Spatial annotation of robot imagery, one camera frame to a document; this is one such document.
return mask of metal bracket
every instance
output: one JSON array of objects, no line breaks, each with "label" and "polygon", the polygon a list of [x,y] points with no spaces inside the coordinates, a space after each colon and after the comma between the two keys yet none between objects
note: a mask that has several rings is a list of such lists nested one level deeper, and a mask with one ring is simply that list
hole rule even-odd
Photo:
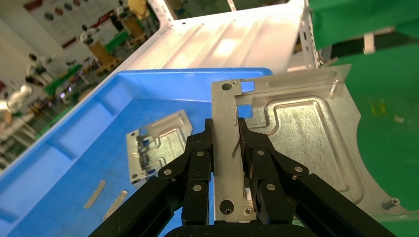
[{"label": "metal bracket", "polygon": [[299,36],[306,69],[320,68],[319,53],[316,49],[313,34],[313,22],[311,20],[313,10],[309,8],[308,0],[305,0],[305,8],[302,14]]}]

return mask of wall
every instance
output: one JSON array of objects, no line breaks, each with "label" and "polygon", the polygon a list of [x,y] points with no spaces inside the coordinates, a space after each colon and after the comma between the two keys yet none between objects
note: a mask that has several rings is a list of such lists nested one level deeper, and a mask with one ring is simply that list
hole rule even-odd
[{"label": "wall", "polygon": [[[117,0],[108,1],[112,7],[118,6]],[[90,56],[87,48],[80,43],[74,43],[71,46],[63,49],[49,34],[33,20],[31,15],[23,7],[28,0],[2,0],[0,1],[0,19],[8,25],[22,41],[24,41],[34,53],[44,56],[55,55],[56,63],[66,69],[65,62],[78,60],[82,61]],[[117,30],[113,27],[110,21],[102,25],[102,30],[99,32],[104,42],[108,42],[117,34]]]},{"label": "wall", "polygon": [[[25,82],[26,66],[29,63],[28,54],[33,49],[22,41],[1,19],[0,32],[0,80],[7,86],[1,93],[3,94],[7,91],[10,94],[14,91],[13,83],[20,86]],[[32,95],[24,103],[23,109],[42,94],[41,88],[34,88]]]}]

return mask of mounting hole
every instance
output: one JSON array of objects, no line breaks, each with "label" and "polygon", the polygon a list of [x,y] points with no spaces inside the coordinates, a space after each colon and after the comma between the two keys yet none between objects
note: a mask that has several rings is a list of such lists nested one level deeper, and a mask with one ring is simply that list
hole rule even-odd
[{"label": "mounting hole", "polygon": [[395,205],[399,205],[400,204],[400,200],[397,198],[392,198],[391,201],[393,202],[393,204]]},{"label": "mounting hole", "polygon": [[230,215],[234,211],[234,204],[230,200],[224,200],[220,204],[220,211],[224,215]]},{"label": "mounting hole", "polygon": [[245,207],[245,210],[243,211],[245,216],[251,216],[253,214],[253,209],[249,206]]},{"label": "mounting hole", "polygon": [[221,88],[222,88],[223,90],[229,90],[229,89],[231,89],[231,84],[230,84],[230,83],[224,83],[224,84],[221,86]]}]

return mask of factory floor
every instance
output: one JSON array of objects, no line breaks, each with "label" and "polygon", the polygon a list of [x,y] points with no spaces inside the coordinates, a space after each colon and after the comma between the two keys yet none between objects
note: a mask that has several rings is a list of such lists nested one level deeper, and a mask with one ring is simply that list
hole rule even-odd
[{"label": "factory floor", "polygon": [[[125,46],[120,46],[114,50],[112,53],[113,56],[122,57],[123,60],[127,59],[137,48],[127,49]],[[37,132],[37,138],[40,138],[45,134],[52,126],[54,126],[58,121],[61,120],[79,101],[81,96],[86,96],[91,90],[93,90],[98,84],[100,84],[108,75],[108,73],[103,73],[101,75],[96,75],[94,71],[89,72],[85,75],[85,78],[90,82],[86,84],[84,81],[79,82],[77,86],[74,87],[73,94],[75,101],[64,104],[61,101],[57,101],[50,108],[44,112],[44,115],[35,115],[35,117],[28,122],[28,125],[32,127]],[[33,143],[34,140],[23,135],[22,132],[17,131],[19,137],[23,138],[29,143]],[[8,149],[7,154],[3,154],[3,157],[7,162],[12,162],[17,158],[22,152],[26,150],[26,147],[22,144],[11,141],[12,145]]]}]

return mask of rectangular cutout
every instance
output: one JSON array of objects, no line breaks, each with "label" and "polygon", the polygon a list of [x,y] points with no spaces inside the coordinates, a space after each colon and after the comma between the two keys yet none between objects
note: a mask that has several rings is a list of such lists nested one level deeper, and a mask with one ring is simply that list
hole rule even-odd
[{"label": "rectangular cutout", "polygon": [[254,91],[254,81],[242,82],[242,92]]},{"label": "rectangular cutout", "polygon": [[251,105],[238,105],[237,109],[239,110],[240,118],[248,119],[253,117],[253,110],[251,109]]}]

